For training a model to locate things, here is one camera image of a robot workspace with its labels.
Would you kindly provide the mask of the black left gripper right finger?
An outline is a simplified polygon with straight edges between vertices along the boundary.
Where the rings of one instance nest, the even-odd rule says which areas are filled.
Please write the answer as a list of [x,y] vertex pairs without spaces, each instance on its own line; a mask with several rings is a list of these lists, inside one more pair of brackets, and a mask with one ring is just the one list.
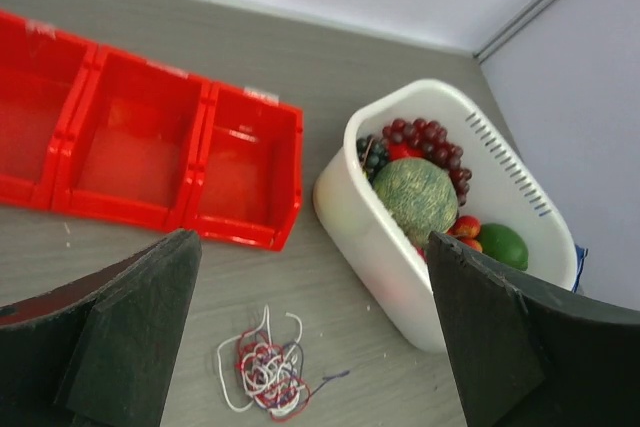
[[470,426],[636,426],[639,314],[571,293],[440,233],[427,260]]

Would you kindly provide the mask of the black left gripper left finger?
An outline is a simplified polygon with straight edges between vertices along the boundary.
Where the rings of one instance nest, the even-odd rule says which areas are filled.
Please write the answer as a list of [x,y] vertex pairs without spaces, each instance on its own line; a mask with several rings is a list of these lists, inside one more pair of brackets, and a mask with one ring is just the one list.
[[159,425],[201,255],[199,236],[178,229],[2,306],[2,425]]

